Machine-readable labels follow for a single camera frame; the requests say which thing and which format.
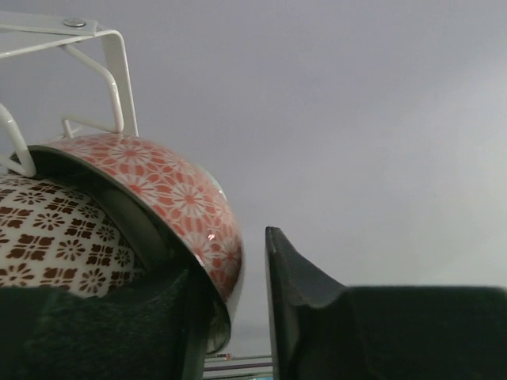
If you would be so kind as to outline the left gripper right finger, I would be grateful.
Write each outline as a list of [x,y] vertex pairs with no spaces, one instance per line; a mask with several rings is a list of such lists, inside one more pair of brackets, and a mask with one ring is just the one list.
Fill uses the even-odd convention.
[[277,379],[503,379],[506,291],[346,286],[265,230]]

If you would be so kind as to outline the brown tile pattern bowl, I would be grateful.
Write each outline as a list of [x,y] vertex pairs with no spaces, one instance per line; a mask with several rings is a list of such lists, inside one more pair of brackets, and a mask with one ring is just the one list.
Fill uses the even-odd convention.
[[102,297],[145,269],[87,195],[50,180],[1,176],[1,285]]

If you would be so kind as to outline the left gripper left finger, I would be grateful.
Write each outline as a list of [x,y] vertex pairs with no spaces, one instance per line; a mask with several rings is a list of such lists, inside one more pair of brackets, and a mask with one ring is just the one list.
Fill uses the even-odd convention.
[[4,379],[196,379],[208,293],[194,272],[150,274],[103,298],[56,288],[1,292]]

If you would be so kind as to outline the green leaf pattern bowl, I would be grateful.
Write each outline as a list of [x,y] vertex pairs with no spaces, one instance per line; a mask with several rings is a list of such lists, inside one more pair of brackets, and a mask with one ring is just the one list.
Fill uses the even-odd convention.
[[208,353],[221,351],[231,338],[242,289],[243,246],[235,217],[213,178],[171,149],[135,136],[83,135],[45,148],[124,190],[183,242],[218,291]]

